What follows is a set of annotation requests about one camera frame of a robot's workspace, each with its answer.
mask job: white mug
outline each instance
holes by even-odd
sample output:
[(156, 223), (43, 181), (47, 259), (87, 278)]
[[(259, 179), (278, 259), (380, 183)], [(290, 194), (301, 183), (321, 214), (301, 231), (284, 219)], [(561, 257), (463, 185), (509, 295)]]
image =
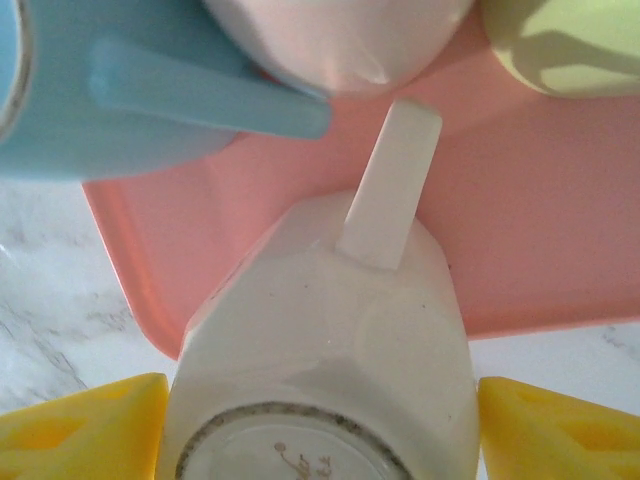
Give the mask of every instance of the white mug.
[(324, 94), (375, 95), (416, 76), (472, 0), (205, 0), (272, 75)]
[(395, 103), (360, 188), (296, 204), (189, 325), (158, 480), (472, 480), (476, 390), (415, 219), (439, 116)]

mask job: white marble surface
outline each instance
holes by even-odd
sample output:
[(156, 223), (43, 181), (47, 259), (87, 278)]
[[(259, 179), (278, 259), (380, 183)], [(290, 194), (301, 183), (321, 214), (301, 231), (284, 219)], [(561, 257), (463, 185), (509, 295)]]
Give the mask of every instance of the white marble surface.
[[(471, 350), (478, 376), (640, 415), (640, 323)], [(0, 413), (147, 371), (175, 363), (132, 319), (80, 186), (0, 180)]]

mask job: yellow plastic piece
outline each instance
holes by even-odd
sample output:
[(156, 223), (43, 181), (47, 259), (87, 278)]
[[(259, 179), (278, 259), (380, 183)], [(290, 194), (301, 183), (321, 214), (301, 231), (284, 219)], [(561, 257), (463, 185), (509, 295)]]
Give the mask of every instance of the yellow plastic piece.
[(639, 0), (482, 0), (487, 36), (515, 78), (548, 95), (640, 94)]
[(168, 395), (145, 374), (0, 417), (0, 480), (152, 479)]
[(640, 417), (499, 377), (478, 396), (491, 480), (640, 479)]

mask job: pink tray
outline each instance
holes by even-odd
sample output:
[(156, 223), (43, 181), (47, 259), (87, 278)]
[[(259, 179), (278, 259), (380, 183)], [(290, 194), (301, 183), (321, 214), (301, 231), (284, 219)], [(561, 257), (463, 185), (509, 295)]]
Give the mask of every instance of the pink tray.
[[(469, 335), (640, 314), (640, 98), (529, 90), (494, 58), (477, 10), (399, 95), (444, 118), (418, 217), (446, 251)], [(242, 136), (179, 168), (85, 185), (160, 350), (177, 357), (189, 317), (289, 206), (357, 185), (391, 100), (337, 102), (321, 141)]]

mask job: yellow object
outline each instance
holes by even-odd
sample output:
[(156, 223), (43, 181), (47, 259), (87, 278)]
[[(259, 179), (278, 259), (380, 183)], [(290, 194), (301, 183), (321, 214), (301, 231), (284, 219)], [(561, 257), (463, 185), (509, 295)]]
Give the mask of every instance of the yellow object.
[(640, 479), (640, 417), (506, 378), (478, 396), (491, 480)]
[(146, 374), (0, 417), (0, 480), (152, 479), (168, 395)]

